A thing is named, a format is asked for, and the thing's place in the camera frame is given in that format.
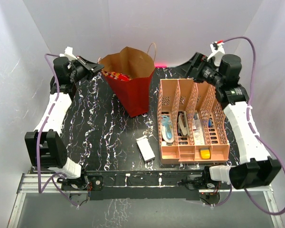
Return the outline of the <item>red cookie snack bag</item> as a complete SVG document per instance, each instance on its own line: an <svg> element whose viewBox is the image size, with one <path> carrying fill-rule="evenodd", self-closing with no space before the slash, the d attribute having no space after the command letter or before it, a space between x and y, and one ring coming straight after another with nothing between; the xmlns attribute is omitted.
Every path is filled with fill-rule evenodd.
<svg viewBox="0 0 285 228"><path fill-rule="evenodd" d="M111 79L115 79L115 80L119 80L119 81L130 81L131 78L128 75L124 75L122 73L118 73L118 72L107 72L107 71L103 71L104 76L111 78Z"/></svg>

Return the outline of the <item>red brown paper bag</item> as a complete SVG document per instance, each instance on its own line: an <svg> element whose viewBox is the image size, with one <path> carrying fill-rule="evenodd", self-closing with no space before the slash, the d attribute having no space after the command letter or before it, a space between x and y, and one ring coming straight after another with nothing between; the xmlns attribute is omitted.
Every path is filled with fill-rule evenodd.
<svg viewBox="0 0 285 228"><path fill-rule="evenodd" d="M104 76L112 91L130 117L136 117L149 111L149 90L155 71L157 47L155 43L153 56L132 47L125 47L120 52L99 58L98 63L104 65L103 71L118 72L128 75L130 81L119 81Z"/></svg>

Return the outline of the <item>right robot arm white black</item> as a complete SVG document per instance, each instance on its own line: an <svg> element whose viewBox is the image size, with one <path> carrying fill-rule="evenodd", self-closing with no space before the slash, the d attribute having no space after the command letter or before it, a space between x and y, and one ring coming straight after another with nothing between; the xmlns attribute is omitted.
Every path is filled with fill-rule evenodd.
<svg viewBox="0 0 285 228"><path fill-rule="evenodd" d="M201 177L205 187L212 189L219 182L231 184L235 189L268 186L281 170L278 160L271 158L268 150L257 139L253 118L249 114L249 96L239 84L241 58L224 54L216 66L216 57L207 58L195 53L187 62L177 66L176 72L196 83L206 82L215 88L218 103L223 109L237 141L240 165L216 165L205 168Z"/></svg>

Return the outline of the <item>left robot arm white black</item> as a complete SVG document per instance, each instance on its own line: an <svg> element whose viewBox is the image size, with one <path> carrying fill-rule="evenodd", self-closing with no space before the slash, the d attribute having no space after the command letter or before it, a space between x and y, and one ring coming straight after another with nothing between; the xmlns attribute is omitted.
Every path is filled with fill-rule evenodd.
<svg viewBox="0 0 285 228"><path fill-rule="evenodd" d="M104 66L71 54L54 55L54 60L48 64L53 73L49 102L38 125L24 137L29 159L38 176L42 169L48 169L54 172L58 183L86 189L89 178L84 168L69 158L60 135L76 94L76 83L92 79Z"/></svg>

